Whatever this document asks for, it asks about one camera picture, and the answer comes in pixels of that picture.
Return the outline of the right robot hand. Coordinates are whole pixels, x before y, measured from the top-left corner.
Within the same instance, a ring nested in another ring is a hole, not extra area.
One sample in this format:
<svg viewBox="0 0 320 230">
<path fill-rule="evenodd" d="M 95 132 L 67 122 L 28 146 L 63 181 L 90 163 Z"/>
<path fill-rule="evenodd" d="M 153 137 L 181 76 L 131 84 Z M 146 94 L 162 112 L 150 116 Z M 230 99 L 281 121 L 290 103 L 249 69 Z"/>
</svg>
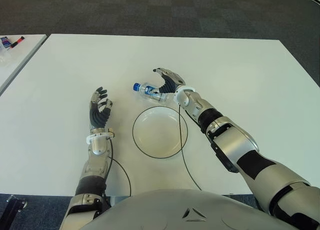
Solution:
<svg viewBox="0 0 320 230">
<path fill-rule="evenodd" d="M 153 69 L 153 72 L 158 73 L 163 79 L 164 84 L 159 88 L 154 88 L 153 93 L 174 93 L 179 86 L 185 85 L 185 81 L 175 72 L 164 68 Z"/>
</svg>

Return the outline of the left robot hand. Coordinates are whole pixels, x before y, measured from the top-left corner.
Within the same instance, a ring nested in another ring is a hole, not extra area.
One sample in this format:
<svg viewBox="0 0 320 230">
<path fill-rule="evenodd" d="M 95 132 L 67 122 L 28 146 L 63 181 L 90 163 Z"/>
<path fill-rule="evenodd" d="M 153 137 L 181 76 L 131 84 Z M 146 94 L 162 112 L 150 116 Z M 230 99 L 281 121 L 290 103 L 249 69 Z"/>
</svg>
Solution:
<svg viewBox="0 0 320 230">
<path fill-rule="evenodd" d="M 97 88 L 89 103 L 90 130 L 105 128 L 111 114 L 113 102 L 108 99 L 107 89 Z"/>
</svg>

